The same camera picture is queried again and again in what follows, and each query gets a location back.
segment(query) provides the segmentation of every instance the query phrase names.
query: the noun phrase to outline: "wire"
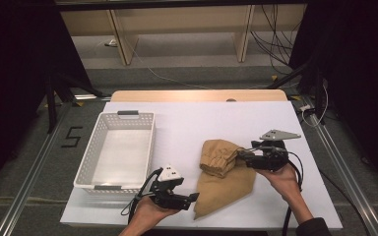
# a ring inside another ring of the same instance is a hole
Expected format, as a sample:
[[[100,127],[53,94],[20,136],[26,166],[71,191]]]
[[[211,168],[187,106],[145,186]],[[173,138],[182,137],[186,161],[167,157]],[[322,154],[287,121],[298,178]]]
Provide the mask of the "wire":
[[[270,28],[272,29],[272,32],[273,32],[272,42],[276,43],[278,50],[279,50],[279,53],[281,54],[281,56],[283,58],[283,61],[287,64],[287,62],[284,60],[284,56],[283,56],[283,54],[281,52],[281,48],[280,48],[280,45],[283,45],[283,44],[282,44],[281,40],[279,39],[278,34],[276,32],[276,25],[277,25],[277,21],[278,21],[278,9],[279,9],[279,7],[278,7],[278,5],[275,5],[275,4],[272,6],[272,12],[271,12],[271,16],[270,16],[270,17],[273,16],[273,25],[272,25],[268,15],[265,11],[264,6],[263,5],[261,5],[261,6],[262,6],[262,11],[263,11],[263,13],[266,17],[266,20],[268,21],[269,26],[270,26]]]
[[[159,79],[162,79],[162,80],[165,80],[165,81],[170,81],[170,82],[175,82],[175,83],[178,83],[178,84],[181,84],[181,85],[184,85],[184,86],[187,86],[187,87],[193,87],[193,88],[199,88],[199,89],[212,89],[212,88],[208,88],[208,87],[203,87],[203,86],[197,86],[197,85],[191,85],[191,84],[186,84],[186,83],[183,83],[183,82],[179,82],[179,81],[176,81],[174,79],[170,79],[170,78],[167,78],[167,77],[163,77],[163,76],[159,76],[157,73],[155,73],[152,68],[150,68],[149,66],[146,65],[146,63],[140,58],[140,56],[137,54],[137,52],[134,50],[134,48],[131,46],[131,44],[128,42],[127,38],[125,38],[125,41],[127,42],[128,46],[131,48],[131,50],[134,52],[134,54],[136,55],[136,57],[138,58],[138,60],[143,63],[147,69],[149,69],[149,71],[151,71],[153,73],[153,75],[155,75],[156,77],[158,77]]]
[[[93,54],[97,54],[97,53],[96,53],[96,48],[99,47],[99,46],[100,46],[101,44],[103,44],[103,43],[107,43],[108,41],[109,41],[108,39],[107,39],[107,40],[102,40],[102,41],[100,41],[99,43],[95,44],[94,47],[91,48],[91,49],[88,49],[88,50],[85,50],[85,51],[78,51],[78,54],[79,54],[80,56],[84,56],[85,54],[87,54],[87,53],[89,53],[89,52],[92,52]]]
[[[308,118],[309,116],[311,116],[312,114],[307,114],[306,116],[305,116],[305,118]],[[304,122],[305,120],[304,119],[302,119],[301,121],[300,121],[300,125],[302,125],[302,123]]]
[[[276,46],[276,44],[273,44],[273,43],[271,43],[271,42],[269,42],[269,41],[266,41],[265,39],[261,38],[261,37],[257,34],[256,31],[250,31],[250,32],[251,32],[251,33],[255,33],[254,35],[255,35],[255,36],[257,37],[257,39],[259,39],[260,41],[262,41],[262,42],[264,42],[264,43],[266,43],[266,44],[269,44],[269,45]],[[292,49],[291,47],[289,47],[289,46],[284,46],[284,45],[281,45],[281,47],[284,47],[284,48],[289,49],[289,50]]]
[[[290,46],[293,46],[293,43],[291,42],[291,40],[292,40],[292,38],[287,38],[287,36],[284,34],[284,32],[283,31],[281,31],[281,33],[282,33],[282,35],[283,35],[283,37],[284,37],[284,39],[286,39],[286,41],[289,43],[289,45]]]
[[[258,46],[259,46],[259,47],[260,47],[265,53],[267,53],[267,54],[269,55],[269,57],[270,57],[270,64],[272,65],[272,68],[273,68],[276,72],[278,72],[278,73],[280,73],[280,74],[282,74],[282,75],[287,75],[287,73],[285,73],[285,72],[281,72],[280,70],[278,70],[278,69],[275,67],[274,63],[273,63],[272,58],[275,59],[275,60],[277,60],[277,61],[279,61],[279,62],[282,63],[283,65],[288,66],[287,63],[286,63],[283,59],[279,58],[275,53],[273,53],[273,49],[272,49],[273,46],[272,46],[272,45],[274,45],[274,44],[272,44],[271,42],[267,42],[267,41],[265,41],[264,39],[262,39],[260,36],[257,35],[257,32],[255,32],[255,31],[251,31],[251,34],[253,35],[253,38],[254,38],[254,40],[256,41],[256,44],[257,44],[257,45],[258,45]],[[271,45],[271,49],[268,49],[265,45],[263,45],[263,43],[261,42],[261,40],[264,41],[265,43],[270,44],[270,45]]]
[[[297,175],[297,185],[299,187],[299,191],[302,192],[302,183],[303,183],[303,165],[302,165],[302,161],[300,160],[299,156],[297,156],[295,153],[290,152],[290,151],[288,153],[293,154],[299,160],[301,172],[299,172],[299,170],[297,169],[296,165],[293,164],[293,162],[291,162],[289,160],[288,163],[293,167],[293,169],[296,172],[296,175]],[[282,235],[283,236],[287,235],[287,227],[289,225],[291,213],[292,213],[291,208],[288,207],[287,211],[286,211],[286,216],[284,217],[284,222],[283,222],[283,229],[282,229]]]
[[[324,108],[324,112],[322,113],[322,115],[321,115],[321,117],[320,117],[320,119],[318,120],[318,122],[315,124],[315,125],[312,125],[312,124],[309,124],[307,121],[306,121],[306,119],[305,119],[305,117],[304,117],[304,113],[305,113],[305,111],[306,110],[303,110],[302,111],[302,119],[303,119],[303,121],[308,125],[308,126],[310,126],[310,127],[317,127],[318,125],[319,125],[319,123],[322,121],[322,119],[324,118],[324,115],[325,115],[325,112],[327,111],[327,108],[328,108],[328,92],[327,92],[327,89],[325,88],[325,86],[324,85],[322,85],[322,88],[324,88],[324,92],[325,92],[325,96],[326,96],[326,104],[325,104],[325,108]]]
[[[285,86],[285,87],[280,87],[280,89],[288,89],[288,88],[294,87],[294,86],[296,86],[298,84],[299,83],[295,83],[293,85],[289,85],[289,86]],[[255,86],[255,87],[250,87],[250,88],[245,88],[245,89],[255,89],[255,88],[267,88],[267,86]]]
[[[143,197],[143,196],[148,196],[148,195],[151,195],[152,193],[147,193],[145,195],[143,195],[143,192],[144,190],[146,189],[147,185],[149,184],[149,181],[153,178],[153,176],[155,175],[159,175],[162,171],[162,168],[160,169],[157,169],[155,171],[153,171],[152,174],[150,174],[150,176],[146,179],[146,181],[144,182],[143,186],[141,187],[140,191],[138,192],[138,194],[136,194],[136,196],[131,200],[131,202],[126,206],[124,207],[122,210],[121,210],[121,215],[128,215],[128,223],[131,222],[131,219],[133,218],[134,216],[134,212],[135,212],[135,209],[137,207],[137,204],[138,202],[140,201],[140,199]]]
[[[357,213],[358,218],[360,219],[361,223],[364,226],[364,230],[366,231],[366,235],[370,236],[369,229],[367,228],[367,225],[364,223],[363,216],[361,216],[360,212],[357,209],[357,206],[352,202],[352,200],[346,195],[346,193],[336,184],[332,179],[328,177],[327,174],[325,174],[320,168],[318,168],[318,171],[330,182],[342,195],[343,197],[349,202],[351,207],[354,209],[354,211]]]

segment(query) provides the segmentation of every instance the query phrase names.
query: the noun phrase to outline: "floor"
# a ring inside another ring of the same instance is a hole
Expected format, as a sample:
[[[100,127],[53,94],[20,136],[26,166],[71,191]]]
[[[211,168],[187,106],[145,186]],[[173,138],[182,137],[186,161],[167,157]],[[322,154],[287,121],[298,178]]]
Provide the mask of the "floor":
[[[269,32],[261,32],[260,35],[266,40],[272,40]],[[289,72],[289,68],[282,63],[271,61],[269,55],[257,46],[253,38],[249,39],[245,62],[237,62],[229,33],[142,35],[130,66],[122,65],[116,47],[104,45],[112,39],[111,36],[73,39],[93,85],[106,92],[117,89],[196,89],[200,86],[208,89],[259,89],[269,85],[273,76],[280,78],[283,73]],[[284,45],[288,45],[286,40],[282,41]],[[282,57],[279,51],[275,51],[275,54]],[[298,80],[299,78],[283,85],[286,94],[296,94],[294,86]],[[80,89],[75,89],[74,92],[85,93]],[[294,100],[292,104],[298,109],[303,105],[304,98]],[[9,160],[0,173],[0,226],[6,212],[14,205],[13,200],[23,188],[26,178],[31,176],[30,170],[36,165],[35,159],[45,151],[41,149],[42,144],[49,142],[45,104],[44,100],[37,109],[37,118],[25,134],[23,144],[14,151],[14,159]],[[60,121],[62,125],[57,131],[58,138],[51,143],[48,157],[36,174],[36,179],[31,180],[33,187],[27,195],[24,208],[12,219],[15,224],[10,234],[118,234],[120,229],[116,227],[71,227],[59,222],[93,124],[103,105],[103,101],[75,103],[66,112],[65,120]],[[63,113],[63,106],[57,108],[59,113]],[[358,190],[378,220],[377,171],[362,158],[360,146],[335,109],[328,109],[324,122],[355,179]],[[319,168],[346,192],[346,196],[352,198],[353,193],[348,191],[347,182],[342,178],[326,144],[321,141],[321,131],[306,122],[301,124]],[[72,131],[71,127],[82,128]],[[75,148],[63,147],[75,143],[65,139],[70,131],[74,132],[72,134],[75,137],[80,137]],[[344,226],[342,230],[333,231],[333,235],[364,235],[363,224],[350,202],[328,181],[326,187]],[[208,232],[197,232],[197,235],[202,234]],[[271,231],[268,234],[281,235],[281,231]],[[228,235],[257,235],[257,232],[228,232]],[[294,235],[294,232],[290,231],[288,235]]]

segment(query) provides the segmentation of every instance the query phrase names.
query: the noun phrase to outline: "white tabletop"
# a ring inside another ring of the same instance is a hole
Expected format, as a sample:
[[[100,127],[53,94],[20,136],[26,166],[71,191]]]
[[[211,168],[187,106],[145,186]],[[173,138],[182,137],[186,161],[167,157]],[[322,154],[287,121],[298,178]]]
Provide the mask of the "white tabletop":
[[[302,195],[315,217],[324,217],[330,229],[343,228],[289,101],[108,102],[103,112],[118,110],[155,113],[157,132],[152,170],[166,164],[175,167],[185,178],[174,190],[180,195],[196,192],[201,148],[206,140],[223,139],[250,148],[251,141],[259,141],[261,135],[272,129],[301,135],[300,139],[284,143],[303,163]],[[290,160],[299,166],[294,156]],[[74,188],[60,221],[70,225],[123,226],[128,220],[128,216],[121,215],[124,205],[115,197],[95,197]],[[166,218],[157,227],[281,229],[287,209],[285,201],[261,175],[256,176],[253,192],[230,206],[196,220],[193,206]],[[289,227],[297,227],[294,217]]]

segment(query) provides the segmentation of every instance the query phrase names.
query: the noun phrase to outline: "wooden edge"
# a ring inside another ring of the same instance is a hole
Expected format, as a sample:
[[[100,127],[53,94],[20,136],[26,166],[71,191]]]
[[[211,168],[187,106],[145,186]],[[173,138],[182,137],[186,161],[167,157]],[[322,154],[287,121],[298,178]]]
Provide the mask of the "wooden edge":
[[[115,37],[116,43],[117,43],[117,49],[118,49],[118,54],[119,57],[121,58],[122,65],[126,66],[127,65],[127,59],[125,58],[125,53],[123,51],[123,46],[121,44],[121,40],[118,34],[118,23],[116,22],[115,19],[115,12],[113,10],[106,10],[106,14],[108,15],[109,18],[109,23],[111,27],[113,28],[113,35]]]
[[[280,89],[219,89],[219,90],[119,90],[111,101],[287,101]]]

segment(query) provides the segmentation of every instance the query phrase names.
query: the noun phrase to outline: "plastic basket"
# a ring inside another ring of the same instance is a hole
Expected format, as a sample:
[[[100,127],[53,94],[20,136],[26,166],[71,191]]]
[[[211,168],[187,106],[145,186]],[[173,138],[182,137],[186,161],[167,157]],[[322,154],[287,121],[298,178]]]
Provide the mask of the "plastic basket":
[[[155,132],[153,113],[100,113],[74,186],[90,194],[133,198],[148,177]]]

